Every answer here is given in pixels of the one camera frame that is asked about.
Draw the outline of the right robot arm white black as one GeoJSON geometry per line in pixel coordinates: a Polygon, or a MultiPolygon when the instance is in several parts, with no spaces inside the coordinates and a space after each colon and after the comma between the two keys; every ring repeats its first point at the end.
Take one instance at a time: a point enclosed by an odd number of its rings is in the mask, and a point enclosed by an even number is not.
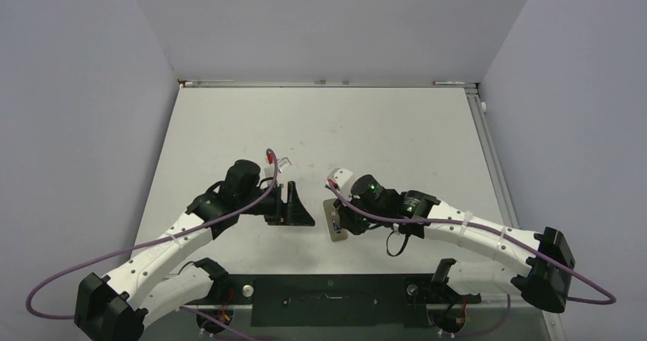
{"type": "Polygon", "coordinates": [[[437,299],[509,294],[540,310],[565,311],[575,258],[563,232],[506,227],[421,191],[384,188],[372,175],[332,173],[327,182],[337,195],[339,227],[354,235],[386,227],[406,240],[437,240],[486,258],[442,259],[430,282],[437,299]]]}

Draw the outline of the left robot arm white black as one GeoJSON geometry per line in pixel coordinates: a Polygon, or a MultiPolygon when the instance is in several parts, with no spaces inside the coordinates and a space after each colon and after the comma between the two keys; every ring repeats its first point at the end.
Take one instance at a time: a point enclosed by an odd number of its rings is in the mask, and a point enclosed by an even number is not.
{"type": "Polygon", "coordinates": [[[290,160],[268,162],[262,169],[237,160],[224,180],[197,196],[152,246],[103,276],[86,276],[79,284],[74,324],[92,340],[138,340],[159,318],[189,302],[224,299],[228,273],[214,260],[200,259],[184,274],[170,272],[240,215],[261,216],[269,226],[314,226],[295,182],[278,183],[290,160]]]}

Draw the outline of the beige remote control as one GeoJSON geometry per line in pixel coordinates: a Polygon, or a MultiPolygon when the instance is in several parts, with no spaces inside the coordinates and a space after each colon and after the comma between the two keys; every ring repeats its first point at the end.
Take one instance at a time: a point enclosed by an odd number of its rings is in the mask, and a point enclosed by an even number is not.
{"type": "Polygon", "coordinates": [[[348,238],[347,230],[340,226],[340,216],[334,206],[335,199],[328,199],[323,202],[323,210],[326,224],[332,242],[344,241],[348,238]]]}

